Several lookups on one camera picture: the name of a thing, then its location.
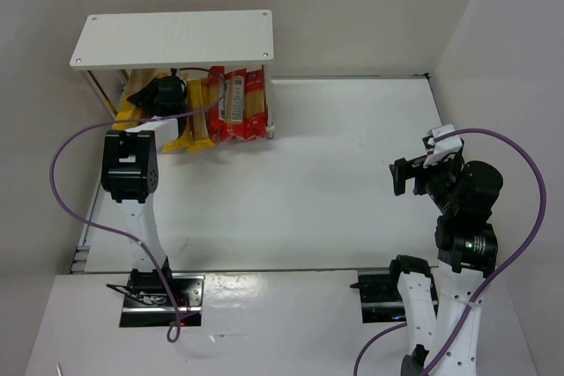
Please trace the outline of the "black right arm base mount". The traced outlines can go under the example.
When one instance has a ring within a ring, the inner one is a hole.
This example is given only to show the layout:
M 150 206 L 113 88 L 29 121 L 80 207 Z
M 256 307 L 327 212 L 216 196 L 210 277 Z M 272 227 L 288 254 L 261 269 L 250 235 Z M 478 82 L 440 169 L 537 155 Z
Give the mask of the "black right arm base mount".
M 404 303 L 386 269 L 364 269 L 357 272 L 358 281 L 350 285 L 360 297 L 362 322 L 406 322 Z

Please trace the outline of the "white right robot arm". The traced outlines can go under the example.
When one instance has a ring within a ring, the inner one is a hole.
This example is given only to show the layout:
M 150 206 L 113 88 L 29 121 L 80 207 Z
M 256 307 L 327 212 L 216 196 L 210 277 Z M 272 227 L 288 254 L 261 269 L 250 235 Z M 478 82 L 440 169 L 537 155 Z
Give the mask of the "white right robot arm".
M 438 269 L 409 255 L 390 264 L 409 336 L 401 373 L 421 374 L 443 350 L 433 375 L 474 375 L 483 301 L 476 290 L 496 266 L 498 242 L 488 219 L 503 178 L 487 163 L 465 163 L 460 153 L 433 166 L 424 162 L 398 159 L 390 165 L 395 195 L 413 180 L 415 194 L 428 195 L 440 211 L 434 235 Z

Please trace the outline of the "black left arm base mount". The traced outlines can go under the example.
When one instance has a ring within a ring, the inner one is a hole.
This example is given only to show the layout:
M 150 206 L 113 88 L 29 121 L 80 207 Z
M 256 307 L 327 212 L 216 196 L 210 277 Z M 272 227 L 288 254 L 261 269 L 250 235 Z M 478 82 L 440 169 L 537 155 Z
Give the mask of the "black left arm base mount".
M 199 327 L 205 276 L 173 273 L 167 281 L 180 311 L 182 326 Z M 122 296 L 121 328 L 167 327 L 175 322 L 173 302 L 155 273 L 149 276 L 130 274 L 126 284 L 106 284 L 106 287 Z

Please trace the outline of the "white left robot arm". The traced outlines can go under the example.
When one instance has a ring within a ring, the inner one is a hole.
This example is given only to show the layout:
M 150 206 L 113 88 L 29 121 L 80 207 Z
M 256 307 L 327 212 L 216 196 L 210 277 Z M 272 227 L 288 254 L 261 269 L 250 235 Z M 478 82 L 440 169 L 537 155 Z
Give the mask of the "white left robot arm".
M 172 275 L 154 216 L 159 183 L 158 150 L 186 129 L 186 85 L 177 76 L 154 78 L 127 101 L 152 120 L 130 129 L 111 129 L 104 138 L 102 187 L 118 205 L 129 234 L 133 265 L 125 291 L 149 304 L 164 296 Z

